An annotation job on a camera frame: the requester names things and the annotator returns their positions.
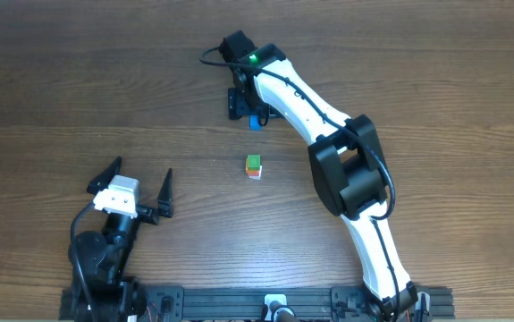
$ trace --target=blue object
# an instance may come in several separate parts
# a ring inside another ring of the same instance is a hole
[[[258,115],[249,116],[249,128],[255,131],[262,129],[262,126],[258,125]]]

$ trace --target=green cube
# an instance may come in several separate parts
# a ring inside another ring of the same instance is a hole
[[[260,155],[248,155],[247,168],[250,171],[260,170]]]

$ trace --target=stacked blocks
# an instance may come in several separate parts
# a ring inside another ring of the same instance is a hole
[[[247,156],[245,171],[250,179],[260,180],[260,176],[263,173],[263,166],[260,165],[260,155]]]

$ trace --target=small cube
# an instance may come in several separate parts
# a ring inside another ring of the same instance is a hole
[[[260,155],[248,155],[247,168],[249,171],[260,170]]]

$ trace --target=wooden table surface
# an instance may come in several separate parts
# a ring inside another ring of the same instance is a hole
[[[0,0],[0,318],[57,318],[70,223],[118,155],[152,205],[174,169],[175,216],[143,226],[131,255],[143,282],[361,283],[304,141],[282,120],[229,121],[231,73],[198,62],[238,29],[375,122],[412,279],[453,288],[460,318],[514,318],[510,0]],[[262,181],[244,174],[247,154]]]

